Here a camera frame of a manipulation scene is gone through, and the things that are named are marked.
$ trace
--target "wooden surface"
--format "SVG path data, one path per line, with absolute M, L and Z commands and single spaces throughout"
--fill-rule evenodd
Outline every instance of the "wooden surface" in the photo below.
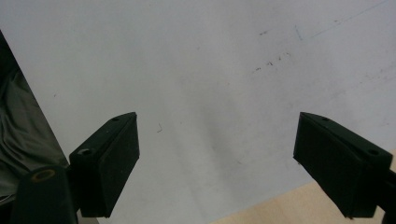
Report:
M 394 161 L 391 170 L 396 170 Z M 312 182 L 211 224 L 379 224 L 383 216 L 384 211 L 377 207 L 374 218 L 344 218 L 318 183 Z

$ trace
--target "wooden table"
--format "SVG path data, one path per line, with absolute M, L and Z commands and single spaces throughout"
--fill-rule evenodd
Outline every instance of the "wooden table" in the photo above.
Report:
M 395 161 L 391 170 L 396 170 Z M 383 216 L 384 211 L 377 207 L 374 218 L 344 218 L 318 183 L 312 182 L 211 224 L 379 224 Z

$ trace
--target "scuff mark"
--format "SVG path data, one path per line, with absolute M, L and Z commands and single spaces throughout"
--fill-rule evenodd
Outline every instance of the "scuff mark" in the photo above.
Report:
M 162 132 L 162 131 L 163 131 L 163 127 L 161 126 L 161 123 L 158 123 L 158 125 L 160 126 L 160 130 L 159 130 L 159 131 L 157 131 L 157 133 L 160 133 L 160 132 Z
M 300 40 L 303 40 L 303 38 L 302 38 L 301 35 L 300 35 L 300 31 L 299 31 L 298 28 L 297 28 L 297 25 L 294 25 L 294 29 L 296 30 L 296 33 L 297 33 L 298 38 L 299 38 Z
M 326 33 L 326 32 L 328 32 L 328 31 L 334 29 L 335 27 L 337 27 L 337 26 L 339 26 L 339 25 L 342 25 L 342 24 L 344 24 L 344 23 L 347 22 L 347 21 L 351 21 L 351 20 L 355 19 L 356 17 L 358 17 L 358 16 L 360 16 L 360 15 L 362 15 L 362 14 L 368 12 L 368 11 L 370 11 L 370 10 L 372 10 L 372 9 L 375 9 L 376 7 L 379 7 L 379 6 L 381 6 L 382 4 L 384 4 L 384 3 L 387 3 L 388 1 L 389 1 L 389 0 L 384 0 L 384 1 L 382 1 L 382 2 L 379 2 L 379 3 L 377 3 L 377 4 L 374 4 L 372 7 L 368 7 L 368 8 L 366 8 L 366 9 L 364 9 L 363 11 L 361 11 L 361 12 L 355 14 L 355 15 L 352 15 L 352 16 L 350 16 L 350 17 L 348 17 L 348 18 L 346 18 L 345 20 L 334 21 L 334 22 L 337 22 L 335 25 L 333 25 L 333 26 L 331 26 L 331 27 L 328 27 L 328 28 L 326 28 L 326 29 L 324 29 L 324 30 L 322 30 L 322 31 L 320 31 L 320 32 L 317 32 L 316 34 L 312 35 L 311 38 L 314 38 L 314 37 L 316 37 L 316 36 L 318 36 L 318 35 L 323 35 L 324 33 Z
M 260 67 L 258 67 L 258 68 L 256 68 L 253 72 L 251 72 L 251 74 L 254 74 L 255 72 L 258 72 L 258 71 L 260 71 L 260 70 L 262 70 Z
M 260 35 L 266 35 L 266 34 L 268 34 L 268 31 L 264 31 L 264 32 L 260 33 Z

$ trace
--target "white wall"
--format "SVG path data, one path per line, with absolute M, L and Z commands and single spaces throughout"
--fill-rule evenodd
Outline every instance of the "white wall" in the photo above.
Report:
M 141 160 L 101 223 L 204 223 L 306 183 L 300 111 L 396 148 L 395 21 L 389 0 L 0 2 L 65 154 L 137 112 Z

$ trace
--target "round hole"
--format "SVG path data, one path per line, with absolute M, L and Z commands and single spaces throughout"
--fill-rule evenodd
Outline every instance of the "round hole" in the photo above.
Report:
M 83 155 L 83 156 L 88 156 L 92 154 L 92 151 L 89 148 L 83 148 L 78 152 L 78 154 Z
M 369 150 L 369 153 L 372 154 L 372 155 L 375 155 L 375 156 L 377 156 L 377 155 L 379 154 L 378 151 L 373 150 L 373 149 L 370 149 L 370 150 Z
M 54 170 L 50 170 L 50 169 L 43 170 L 43 171 L 40 171 L 38 173 L 35 173 L 32 176 L 32 181 L 35 182 L 35 183 L 39 183 L 39 182 L 42 182 L 42 181 L 50 179 L 54 175 L 55 175 L 55 171 Z

